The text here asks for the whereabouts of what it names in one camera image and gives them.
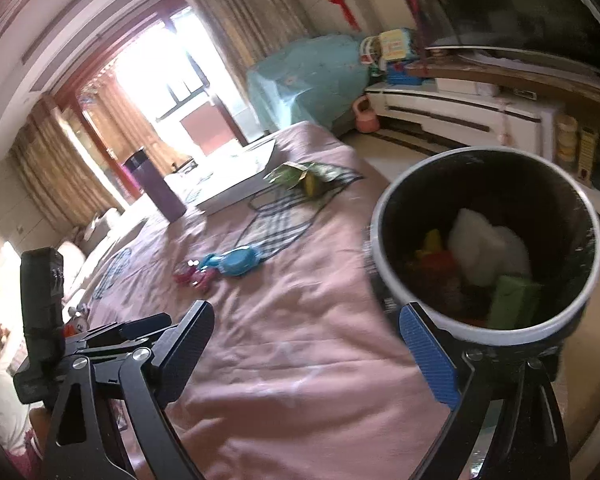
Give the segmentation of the person's left hand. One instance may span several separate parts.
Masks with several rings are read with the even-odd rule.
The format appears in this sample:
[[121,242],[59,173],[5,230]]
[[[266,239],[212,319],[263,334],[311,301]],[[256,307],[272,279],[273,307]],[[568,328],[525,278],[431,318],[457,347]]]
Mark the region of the person's left hand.
[[30,447],[40,460],[44,458],[46,442],[50,433],[52,414],[46,408],[31,408],[29,411],[31,425]]

